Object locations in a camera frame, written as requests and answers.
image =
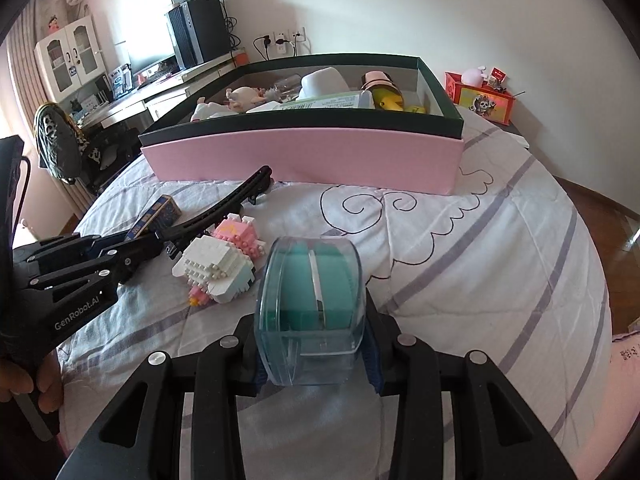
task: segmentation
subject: human hand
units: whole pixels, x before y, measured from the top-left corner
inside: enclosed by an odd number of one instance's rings
[[[38,368],[36,386],[40,391],[40,411],[55,412],[63,400],[62,376],[55,351],[48,354]],[[33,380],[29,374],[11,361],[0,359],[0,402],[11,400],[12,393],[30,394],[32,391]]]

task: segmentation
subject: bed sheet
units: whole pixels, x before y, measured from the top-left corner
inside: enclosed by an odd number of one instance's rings
[[[286,184],[247,205],[261,239],[345,236],[360,253],[379,310],[434,349],[482,349],[571,461],[593,429],[610,355],[610,312],[593,241],[573,203],[516,140],[469,110],[452,196],[352,186]],[[161,194],[186,220],[237,182],[159,182],[134,162],[95,202],[83,234],[129,228]],[[264,259],[256,267],[258,280]],[[62,435],[73,448],[135,368],[155,350],[202,350],[254,310],[257,284],[229,304],[193,308],[164,254],[119,288],[118,303],[58,349],[65,383]],[[450,402],[445,478],[453,478]],[[278,388],[239,399],[249,480],[383,480],[396,398],[380,399],[361,365],[340,386]],[[190,444],[189,399],[182,447]],[[183,453],[182,476],[189,477]]]

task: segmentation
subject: pink box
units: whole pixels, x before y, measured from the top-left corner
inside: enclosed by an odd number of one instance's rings
[[[142,148],[160,180],[244,180],[268,165],[283,182],[451,194],[464,141],[391,130],[283,128]]]

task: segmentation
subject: white cabinet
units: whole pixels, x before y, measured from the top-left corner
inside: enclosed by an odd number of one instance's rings
[[[36,45],[35,55],[47,95],[55,102],[104,74],[90,16],[47,36]]]
[[[87,84],[104,74],[104,61],[98,48],[91,16],[67,25],[65,31],[71,48],[71,59],[78,69],[80,83]]]

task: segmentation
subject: red decorative box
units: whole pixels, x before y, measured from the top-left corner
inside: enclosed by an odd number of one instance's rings
[[[446,91],[455,104],[469,108],[481,117],[508,125],[516,98],[509,92],[496,92],[487,83],[482,88],[462,84],[460,74],[445,72]]]

